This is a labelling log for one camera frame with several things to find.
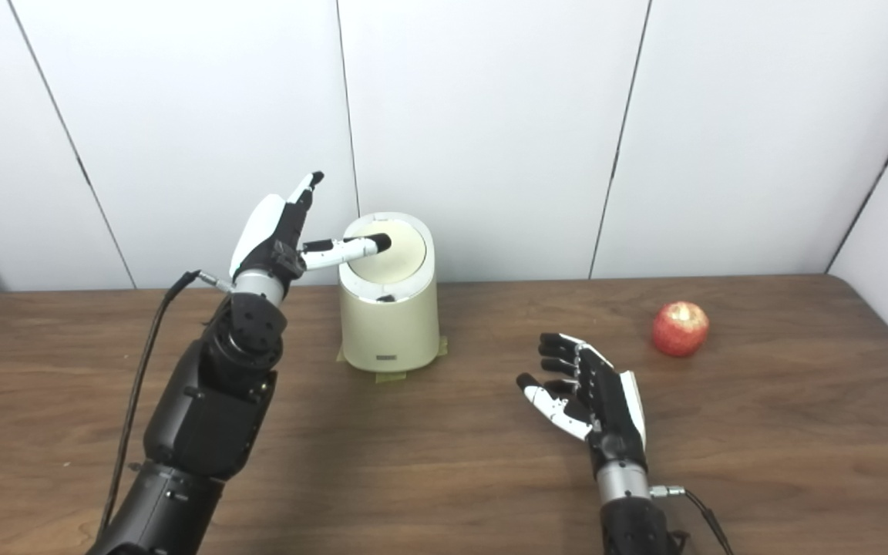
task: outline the black joint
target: black joint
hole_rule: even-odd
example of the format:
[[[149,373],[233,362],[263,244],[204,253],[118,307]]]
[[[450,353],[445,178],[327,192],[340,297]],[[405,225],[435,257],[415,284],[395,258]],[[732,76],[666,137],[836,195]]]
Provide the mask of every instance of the black joint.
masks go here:
[[[193,397],[194,399],[197,399],[197,400],[204,399],[204,393],[201,392],[200,389],[197,389],[197,387],[193,387],[192,385],[188,385],[187,387],[184,387],[183,393],[184,393],[184,395],[187,395],[187,397]]]
[[[588,443],[588,454],[591,456],[591,473],[597,476],[599,469],[611,461],[631,461],[648,471],[646,452],[642,449],[642,438],[635,432],[628,433],[602,432],[589,433],[585,438]]]
[[[286,318],[275,305],[254,294],[232,295],[229,335],[246,352],[269,352],[279,344]]]
[[[297,205],[297,207],[302,207],[303,210],[310,210],[314,205],[314,187],[308,187],[307,190],[300,193],[300,199],[297,199],[295,205]],[[297,236],[300,236],[300,232],[303,231],[303,229],[303,225],[297,228]]]
[[[173,460],[173,449],[169,446],[158,446],[156,449],[156,456],[153,457],[153,460],[155,460],[156,463]]]

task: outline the panel seam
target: panel seam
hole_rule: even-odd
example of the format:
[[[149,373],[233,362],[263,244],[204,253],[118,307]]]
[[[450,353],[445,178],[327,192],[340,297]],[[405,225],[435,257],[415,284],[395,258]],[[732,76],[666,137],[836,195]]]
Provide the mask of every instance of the panel seam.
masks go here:
[[[842,253],[842,249],[845,248],[845,243],[849,240],[849,235],[852,235],[852,230],[856,228],[856,224],[859,223],[859,218],[863,216],[863,211],[866,210],[867,205],[870,203],[871,197],[873,197],[873,193],[875,193],[876,187],[879,186],[879,182],[882,180],[883,174],[886,172],[888,168],[888,156],[886,157],[886,161],[883,162],[882,168],[879,169],[879,172],[876,174],[875,180],[873,181],[873,186],[870,187],[868,193],[866,193],[866,197],[863,199],[863,203],[859,205],[859,210],[856,211],[856,215],[852,218],[852,223],[849,224],[849,229],[846,229],[845,235],[842,236],[842,241],[838,243],[838,248],[835,249],[835,254],[831,257],[831,261],[828,262],[828,267],[824,268],[824,273],[828,274],[831,271],[831,267],[834,266],[835,260],[838,260],[838,255]]]
[[[126,269],[126,275],[128,275],[129,282],[133,284],[133,289],[137,289],[135,278],[133,278],[133,272],[130,270],[130,265],[126,263],[126,255],[123,255],[123,249],[119,246],[119,240],[116,239],[116,235],[112,231],[112,224],[109,222],[108,214],[105,214],[105,208],[102,207],[102,201],[98,198],[98,192],[95,190],[95,186],[91,183],[91,178],[88,177],[88,170],[84,167],[84,162],[81,161],[81,154],[77,150],[77,146],[74,144],[74,139],[71,137],[70,130],[67,129],[67,122],[64,120],[64,116],[60,113],[60,106],[57,106],[57,99],[53,95],[53,90],[50,89],[50,84],[46,82],[46,74],[43,73],[42,66],[39,65],[39,59],[36,57],[36,53],[32,50],[32,43],[29,42],[29,36],[25,34],[25,28],[22,27],[22,21],[20,21],[19,14],[15,10],[15,5],[13,5],[13,0],[7,0],[9,3],[9,10],[12,12],[13,18],[15,19],[15,24],[18,26],[18,31],[22,35],[22,41],[25,43],[25,47],[29,51],[29,56],[32,57],[32,63],[36,66],[36,73],[39,74],[40,81],[43,83],[43,87],[46,88],[46,95],[50,98],[50,104],[53,105],[53,112],[56,113],[57,119],[60,120],[60,126],[64,130],[64,136],[67,137],[67,143],[71,147],[71,151],[74,153],[74,159],[77,161],[78,168],[81,170],[81,175],[84,176],[85,183],[88,184],[88,190],[91,190],[91,196],[95,200],[95,205],[98,207],[99,214],[102,214],[102,221],[105,222],[105,228],[109,231],[109,236],[112,237],[112,243],[116,246],[116,253],[119,254],[119,259],[123,262],[123,267]]]
[[[355,133],[352,131],[352,101],[348,98],[348,68],[345,64],[345,38],[341,33],[341,0],[335,0],[335,15],[338,18],[338,48],[341,50],[341,80],[345,84],[345,116],[348,117],[348,148],[351,153],[351,181],[355,185],[355,214],[362,217],[362,200],[358,192],[358,171],[355,168]]]
[[[591,266],[588,268],[588,280],[591,280],[595,274],[595,261],[598,260],[598,248],[602,242],[602,228],[605,226],[605,214],[609,210],[609,194],[612,193],[612,183],[616,179],[616,169],[619,167],[619,152],[623,147],[623,134],[626,133],[626,120],[628,119],[628,109],[632,102],[632,89],[635,87],[635,76],[639,71],[639,59],[642,57],[642,43],[646,39],[646,28],[649,26],[649,13],[653,8],[653,0],[646,2],[646,15],[642,20],[642,31],[639,32],[639,46],[635,52],[635,63],[632,64],[632,77],[630,78],[630,88],[626,95],[626,109],[623,110],[623,120],[619,126],[619,140],[616,141],[616,153],[612,159],[612,171],[609,173],[609,186],[605,190],[605,201],[602,203],[602,218],[598,221],[598,234],[595,235],[595,249],[591,254]]]

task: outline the robotic finger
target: robotic finger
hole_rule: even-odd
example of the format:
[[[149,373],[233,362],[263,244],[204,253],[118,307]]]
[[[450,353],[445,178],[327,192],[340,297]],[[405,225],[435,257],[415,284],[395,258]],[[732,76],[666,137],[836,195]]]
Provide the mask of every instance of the robotic finger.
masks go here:
[[[376,233],[364,237],[348,237],[341,241],[324,239],[304,243],[300,256],[307,271],[311,271],[379,254],[391,246],[392,240],[387,234]]]
[[[570,386],[571,391],[574,390],[574,384],[565,382],[565,380],[548,383],[553,384],[553,387],[560,391],[567,389],[567,386]],[[581,405],[580,401],[557,397],[552,389],[546,385],[540,385],[535,377],[528,375],[528,373],[519,375],[516,378],[516,384],[530,404],[536,407],[540,414],[545,415],[554,426],[570,433],[574,438],[581,439],[582,442],[588,437],[591,425],[585,422],[585,418],[590,412]]]
[[[540,347],[538,351],[542,356],[559,358],[568,365],[577,366],[577,349],[579,345],[587,345],[584,341],[575,340],[564,334],[540,334]]]

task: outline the black robotic arm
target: black robotic arm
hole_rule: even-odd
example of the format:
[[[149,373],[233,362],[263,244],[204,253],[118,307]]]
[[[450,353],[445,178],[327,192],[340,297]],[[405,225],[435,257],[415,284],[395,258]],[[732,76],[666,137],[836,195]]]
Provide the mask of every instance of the black robotic arm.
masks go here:
[[[249,459],[274,394],[286,328],[281,303],[291,282],[315,267],[390,247],[379,234],[297,250],[323,178],[311,173],[289,201],[271,194],[251,215],[233,256],[233,284],[218,284],[229,295],[177,362],[145,431],[146,460],[110,524],[106,508],[88,555],[197,552],[226,481]]]

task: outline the cable connector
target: cable connector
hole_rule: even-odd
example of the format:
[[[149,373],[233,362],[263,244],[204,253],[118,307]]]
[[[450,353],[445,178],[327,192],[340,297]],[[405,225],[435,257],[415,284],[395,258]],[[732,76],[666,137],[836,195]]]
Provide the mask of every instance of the cable connector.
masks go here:
[[[214,277],[214,275],[208,274],[207,271],[201,271],[197,277],[200,278],[201,281],[204,281],[205,284],[211,285],[212,288],[216,288],[218,291],[223,292],[223,294],[232,294],[232,291],[235,291],[233,285],[229,284],[228,281],[219,280],[219,278]]]
[[[666,496],[683,496],[687,495],[687,490],[683,486],[651,486],[649,488],[649,496],[651,499],[661,499]]]

